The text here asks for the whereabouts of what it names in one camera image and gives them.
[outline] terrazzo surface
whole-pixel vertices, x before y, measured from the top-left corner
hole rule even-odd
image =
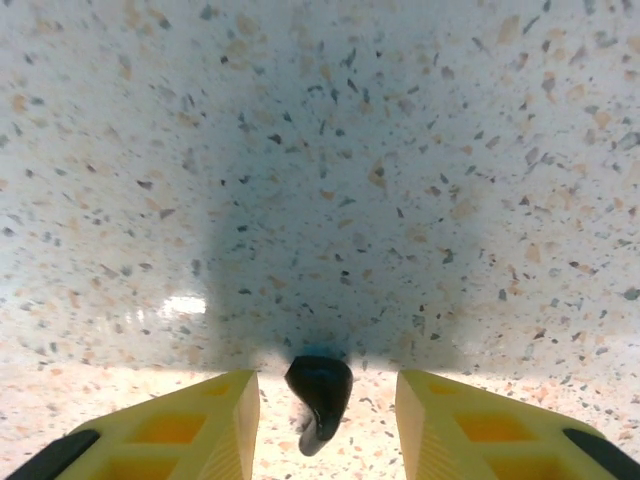
[[[0,473],[247,367],[256,479],[404,478],[401,367],[640,460],[639,76],[637,0],[4,0]]]

